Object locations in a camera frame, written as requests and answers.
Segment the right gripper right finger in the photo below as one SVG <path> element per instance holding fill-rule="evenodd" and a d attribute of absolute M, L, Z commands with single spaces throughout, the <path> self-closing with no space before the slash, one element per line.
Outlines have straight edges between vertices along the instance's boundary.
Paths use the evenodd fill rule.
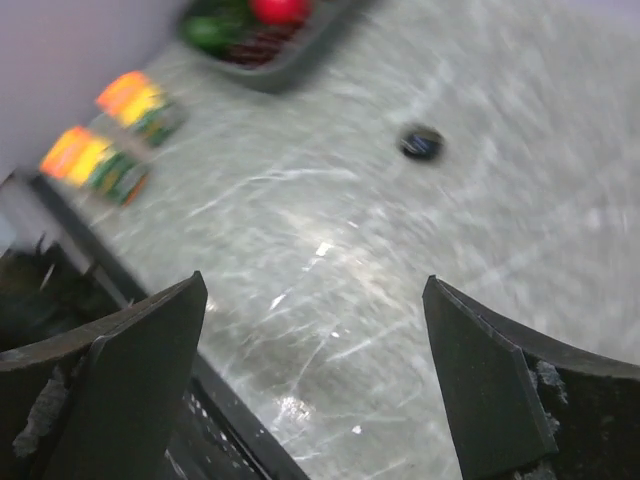
<path fill-rule="evenodd" d="M 423 305 L 463 478 L 638 478 L 638 366 L 519 324 L 435 276 Z"/>

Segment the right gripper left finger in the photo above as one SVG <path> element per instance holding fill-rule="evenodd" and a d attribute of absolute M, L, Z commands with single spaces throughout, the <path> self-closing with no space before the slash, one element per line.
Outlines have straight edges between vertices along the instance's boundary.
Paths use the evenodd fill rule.
<path fill-rule="evenodd" d="M 154 478 L 207 295 L 194 272 L 115 314 L 2 353 L 2 478 Z"/>

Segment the black earbud charging case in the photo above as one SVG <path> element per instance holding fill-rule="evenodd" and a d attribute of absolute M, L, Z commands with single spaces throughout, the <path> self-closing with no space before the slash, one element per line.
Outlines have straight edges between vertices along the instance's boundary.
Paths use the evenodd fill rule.
<path fill-rule="evenodd" d="M 444 151 L 445 139 L 435 128 L 414 123 L 402 129 L 397 148 L 410 160 L 429 162 L 437 159 Z"/>

